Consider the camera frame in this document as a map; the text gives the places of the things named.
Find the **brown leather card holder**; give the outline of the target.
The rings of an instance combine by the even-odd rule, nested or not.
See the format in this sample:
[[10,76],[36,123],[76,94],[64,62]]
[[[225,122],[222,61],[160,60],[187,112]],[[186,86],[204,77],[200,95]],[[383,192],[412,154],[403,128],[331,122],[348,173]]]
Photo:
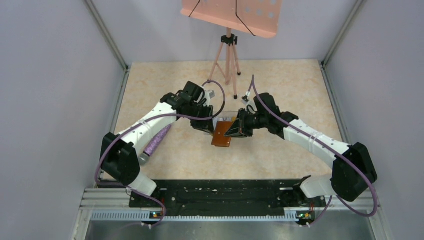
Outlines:
[[225,133],[233,125],[232,121],[218,121],[215,126],[211,145],[221,148],[229,148],[232,138],[225,136]]

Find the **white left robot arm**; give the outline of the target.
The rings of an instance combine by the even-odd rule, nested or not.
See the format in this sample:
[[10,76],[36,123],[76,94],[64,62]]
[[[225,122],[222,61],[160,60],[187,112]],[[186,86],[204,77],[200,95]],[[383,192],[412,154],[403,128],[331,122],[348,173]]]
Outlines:
[[189,119],[199,131],[214,130],[213,90],[188,81],[177,93],[165,94],[155,107],[132,126],[117,134],[103,137],[97,171],[104,171],[119,184],[141,193],[141,200],[149,207],[160,202],[157,184],[142,173],[141,155],[146,145],[164,128],[181,118]]

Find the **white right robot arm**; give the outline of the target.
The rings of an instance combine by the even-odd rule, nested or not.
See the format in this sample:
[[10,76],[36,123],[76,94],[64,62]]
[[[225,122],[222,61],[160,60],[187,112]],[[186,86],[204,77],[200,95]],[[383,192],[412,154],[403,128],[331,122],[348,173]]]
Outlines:
[[293,192],[293,200],[299,206],[307,206],[315,197],[337,195],[353,202],[368,185],[354,168],[358,168],[375,183],[378,175],[370,153],[365,145],[353,145],[330,138],[308,126],[289,111],[282,112],[269,93],[254,97],[256,111],[249,108],[238,111],[235,122],[224,134],[226,137],[247,138],[256,129],[267,129],[283,140],[298,144],[321,159],[330,169],[330,174],[304,177],[299,189]]

